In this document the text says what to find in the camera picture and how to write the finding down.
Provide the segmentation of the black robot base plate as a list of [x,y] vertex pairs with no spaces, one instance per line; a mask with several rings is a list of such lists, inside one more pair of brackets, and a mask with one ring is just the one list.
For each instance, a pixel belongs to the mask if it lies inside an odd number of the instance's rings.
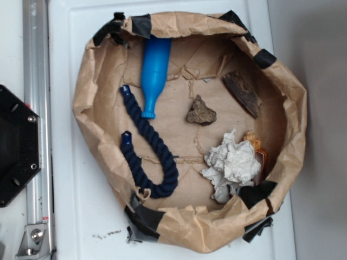
[[1,208],[40,171],[39,119],[1,85]]

